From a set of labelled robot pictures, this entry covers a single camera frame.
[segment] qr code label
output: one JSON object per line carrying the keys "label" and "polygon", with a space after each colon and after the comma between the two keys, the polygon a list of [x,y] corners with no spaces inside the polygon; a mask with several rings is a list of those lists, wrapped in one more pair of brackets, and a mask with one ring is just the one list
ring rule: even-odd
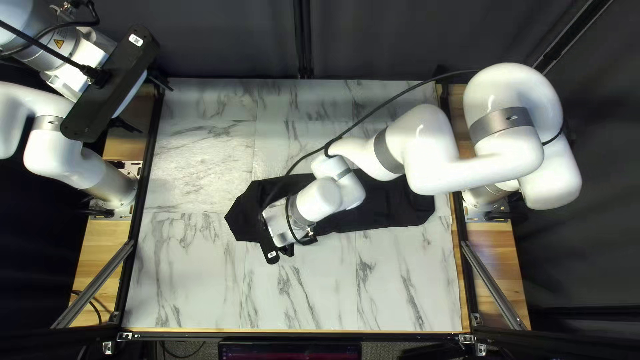
{"label": "qr code label", "polygon": [[141,38],[137,37],[134,34],[129,35],[129,41],[136,44],[137,46],[142,46],[142,43],[144,43]]}

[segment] mounting plate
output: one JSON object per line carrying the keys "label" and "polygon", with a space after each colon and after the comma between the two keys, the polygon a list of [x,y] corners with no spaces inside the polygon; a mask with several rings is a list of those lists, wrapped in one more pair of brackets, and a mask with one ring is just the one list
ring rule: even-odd
{"label": "mounting plate", "polygon": [[[120,168],[121,172],[123,172],[126,176],[129,176],[131,179],[138,179],[140,173],[142,172],[142,161],[121,161],[124,163],[124,168]],[[106,208],[102,207],[100,204],[101,200],[92,199],[89,203],[90,209],[96,210],[105,210]],[[131,221],[131,217],[133,216],[133,207],[136,204],[136,201],[133,200],[128,206],[123,208],[113,210],[113,217],[106,218],[98,215],[91,215],[89,218],[93,220],[107,220],[107,221]]]}

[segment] black cloth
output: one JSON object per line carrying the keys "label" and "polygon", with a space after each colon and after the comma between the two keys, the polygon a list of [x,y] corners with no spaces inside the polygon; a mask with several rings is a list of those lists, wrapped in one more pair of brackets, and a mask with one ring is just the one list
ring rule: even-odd
{"label": "black cloth", "polygon": [[[418,195],[411,191],[405,176],[391,181],[378,181],[360,169],[353,172],[364,187],[367,194],[365,200],[351,210],[340,211],[320,220],[314,227],[316,236],[381,227],[422,225],[433,214],[433,196]],[[252,181],[225,215],[236,240],[259,243],[262,238],[271,241],[262,218],[262,205],[269,193],[283,181],[283,185],[272,197],[274,202],[297,194],[313,180],[315,177],[312,174],[296,174]]]}

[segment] marble surface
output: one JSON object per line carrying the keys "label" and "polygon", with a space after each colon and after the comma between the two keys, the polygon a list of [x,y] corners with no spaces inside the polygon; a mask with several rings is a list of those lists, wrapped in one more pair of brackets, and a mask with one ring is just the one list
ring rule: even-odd
{"label": "marble surface", "polygon": [[[447,195],[424,225],[322,236],[276,265],[235,241],[223,218],[252,179],[281,176],[415,83],[173,79],[124,325],[460,331]],[[421,103],[437,103],[432,84],[351,135],[372,136]]]}

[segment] black curtain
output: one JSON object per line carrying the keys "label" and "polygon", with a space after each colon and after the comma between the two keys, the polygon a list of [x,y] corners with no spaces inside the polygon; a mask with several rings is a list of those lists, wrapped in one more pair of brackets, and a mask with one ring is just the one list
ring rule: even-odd
{"label": "black curtain", "polygon": [[[295,78],[298,1],[110,0],[96,9],[98,29],[117,41],[133,24],[148,27],[170,76]],[[316,78],[423,79],[438,64],[532,65],[586,2],[310,0],[311,66]]]}
{"label": "black curtain", "polygon": [[[0,81],[50,91],[32,70],[0,64]],[[0,314],[12,330],[48,328],[67,308],[86,216],[83,192],[37,176],[22,163],[33,119],[15,154],[0,160]]]}
{"label": "black curtain", "polygon": [[[541,315],[550,307],[640,306],[638,13],[635,0],[613,1],[547,73],[583,185],[573,203],[529,211],[514,228],[527,303]],[[547,320],[531,317],[534,329],[640,337],[638,323]]]}

